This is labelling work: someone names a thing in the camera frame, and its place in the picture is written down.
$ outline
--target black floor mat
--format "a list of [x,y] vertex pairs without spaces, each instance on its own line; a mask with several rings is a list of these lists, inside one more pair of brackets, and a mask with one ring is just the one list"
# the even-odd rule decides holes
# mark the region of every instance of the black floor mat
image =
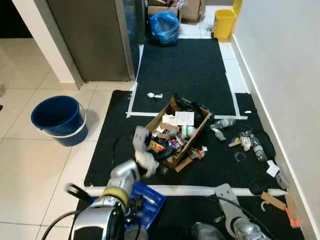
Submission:
[[[286,212],[265,204],[261,210],[259,196],[238,196],[240,205],[254,214],[278,240],[303,240],[300,228],[292,229]],[[285,201],[284,196],[277,197]],[[77,210],[84,210],[86,204],[79,202]],[[214,219],[223,213],[217,202],[207,200],[202,196],[168,196],[159,215],[148,230],[150,240],[184,240],[184,233],[196,222],[202,222],[217,227],[226,240],[233,240],[225,227],[225,222],[214,223]]]
[[[227,142],[220,142],[212,131],[203,130],[195,141],[195,145],[207,146],[208,152],[201,160],[186,166],[180,173],[169,169],[166,173],[162,166],[157,173],[142,182],[147,185],[194,185],[215,187],[229,183],[234,188],[247,188],[249,182],[257,177],[264,178],[270,188],[279,188],[277,181],[266,174],[268,164],[258,162],[252,150],[246,152],[246,159],[237,162],[236,152],[243,152],[240,146],[228,147],[229,141],[244,127],[251,126],[261,131],[262,125],[249,94],[237,94],[241,114],[251,110],[248,120],[239,120],[227,129],[224,134]],[[137,125],[146,126],[153,118],[131,116],[126,118],[125,112],[129,104],[128,91],[114,91],[106,114],[95,151],[85,177],[85,186],[105,186],[111,170],[118,164],[130,159],[134,153],[132,136]]]
[[[179,39],[174,47],[145,44],[133,112],[159,112],[177,92],[217,115],[234,115],[234,105],[216,39]],[[149,99],[147,93],[163,94]]]

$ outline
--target blue plastic bag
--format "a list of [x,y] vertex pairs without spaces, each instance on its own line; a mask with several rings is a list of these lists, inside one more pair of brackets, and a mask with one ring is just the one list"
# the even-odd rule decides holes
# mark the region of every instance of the blue plastic bag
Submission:
[[179,20],[173,11],[159,12],[150,17],[151,32],[161,45],[175,45],[179,36]]

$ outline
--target white tile floor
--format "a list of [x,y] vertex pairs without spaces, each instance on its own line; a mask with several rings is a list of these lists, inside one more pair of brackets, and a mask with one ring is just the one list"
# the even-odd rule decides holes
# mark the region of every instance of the white tile floor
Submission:
[[[215,9],[197,25],[181,25],[182,35],[206,38]],[[230,43],[220,49],[235,92],[247,92]],[[0,39],[0,84],[6,86],[0,97],[0,239],[40,240],[53,219],[76,208],[64,187],[83,187],[112,91],[129,91],[134,82],[89,82],[65,91],[33,39]],[[61,94],[76,98],[88,116],[88,136],[73,147],[41,134],[30,120],[39,102]],[[59,222],[48,239],[67,239],[71,223],[72,217]]]

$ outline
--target bucket handle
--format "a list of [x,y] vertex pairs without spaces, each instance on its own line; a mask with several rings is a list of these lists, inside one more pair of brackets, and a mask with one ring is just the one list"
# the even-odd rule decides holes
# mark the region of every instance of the bucket handle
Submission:
[[83,128],[84,126],[86,125],[86,121],[87,121],[87,113],[86,113],[86,110],[84,108],[84,106],[81,105],[80,102],[78,102],[79,106],[82,108],[83,112],[84,112],[84,120],[83,120],[83,123],[80,127],[78,127],[78,129],[74,132],[74,133],[71,133],[69,135],[64,135],[64,136],[55,136],[55,135],[51,135],[45,131],[43,131],[42,129],[40,128],[36,128],[39,132],[41,132],[42,134],[48,136],[48,137],[52,137],[52,138],[56,138],[56,139],[66,139],[66,138],[70,138],[76,134],[78,134]]

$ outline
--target white glove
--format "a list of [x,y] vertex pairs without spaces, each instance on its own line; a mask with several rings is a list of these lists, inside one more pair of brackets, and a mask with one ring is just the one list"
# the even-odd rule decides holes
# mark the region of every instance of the white glove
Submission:
[[150,152],[140,152],[135,151],[135,160],[141,167],[147,170],[146,174],[143,177],[150,177],[151,175],[156,173],[156,170],[159,166],[159,162],[157,162],[154,156]]

